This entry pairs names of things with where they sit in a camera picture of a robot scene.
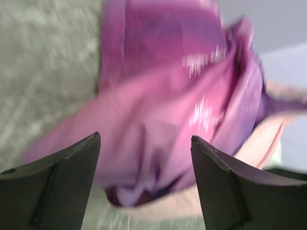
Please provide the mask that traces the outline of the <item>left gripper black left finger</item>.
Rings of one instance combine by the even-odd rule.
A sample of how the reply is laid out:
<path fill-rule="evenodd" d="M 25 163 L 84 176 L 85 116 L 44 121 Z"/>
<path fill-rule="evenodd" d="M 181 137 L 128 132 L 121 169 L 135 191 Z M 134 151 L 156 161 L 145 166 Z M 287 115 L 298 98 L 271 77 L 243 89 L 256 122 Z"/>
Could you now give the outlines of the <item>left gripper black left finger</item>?
<path fill-rule="evenodd" d="M 0 174 L 2 230 L 79 230 L 101 146 L 95 132 L 72 146 Z"/>

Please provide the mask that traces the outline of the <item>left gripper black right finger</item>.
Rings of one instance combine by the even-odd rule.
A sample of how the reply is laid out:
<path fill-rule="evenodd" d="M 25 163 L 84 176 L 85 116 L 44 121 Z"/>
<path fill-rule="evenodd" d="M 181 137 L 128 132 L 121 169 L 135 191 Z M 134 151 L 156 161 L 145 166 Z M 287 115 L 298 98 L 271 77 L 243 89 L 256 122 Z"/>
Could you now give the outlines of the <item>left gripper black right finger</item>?
<path fill-rule="evenodd" d="M 198 136 L 191 156 L 206 229 L 306 229 L 306 174 L 257 169 Z"/>

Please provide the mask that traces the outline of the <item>pink pillowcase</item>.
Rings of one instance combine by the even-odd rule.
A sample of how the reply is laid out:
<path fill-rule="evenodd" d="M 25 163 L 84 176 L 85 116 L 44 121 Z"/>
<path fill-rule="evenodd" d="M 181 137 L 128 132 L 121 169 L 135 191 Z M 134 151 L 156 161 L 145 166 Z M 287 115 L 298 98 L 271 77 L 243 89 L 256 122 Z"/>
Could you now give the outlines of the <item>pink pillowcase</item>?
<path fill-rule="evenodd" d="M 274 99 L 283 102 L 307 101 L 307 91 L 267 83 L 266 89 Z M 235 158 L 251 166 L 261 169 L 274 154 L 281 138 L 284 126 L 295 116 L 306 114 L 306 109 L 293 112 L 284 112 L 280 115 L 271 115 L 262 121 L 244 142 Z M 153 202 L 133 208 L 121 210 L 133 218 L 146 221 L 162 221 L 166 219 L 179 219 L 202 214 L 200 198 L 196 186 L 190 186 L 179 192 L 174 192 Z"/>

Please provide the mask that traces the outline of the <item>purple princess print pillowcase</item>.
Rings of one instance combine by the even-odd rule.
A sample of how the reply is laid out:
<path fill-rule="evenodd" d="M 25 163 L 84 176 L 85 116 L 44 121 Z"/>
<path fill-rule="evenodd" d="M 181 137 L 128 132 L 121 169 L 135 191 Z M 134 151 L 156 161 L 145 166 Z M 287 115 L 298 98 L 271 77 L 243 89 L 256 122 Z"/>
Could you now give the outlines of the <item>purple princess print pillowcase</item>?
<path fill-rule="evenodd" d="M 98 95 L 30 147 L 29 163 L 94 132 L 95 181 L 133 207 L 195 184 L 190 139 L 235 156 L 271 115 L 307 108 L 269 95 L 246 19 L 212 0 L 107 0 Z"/>

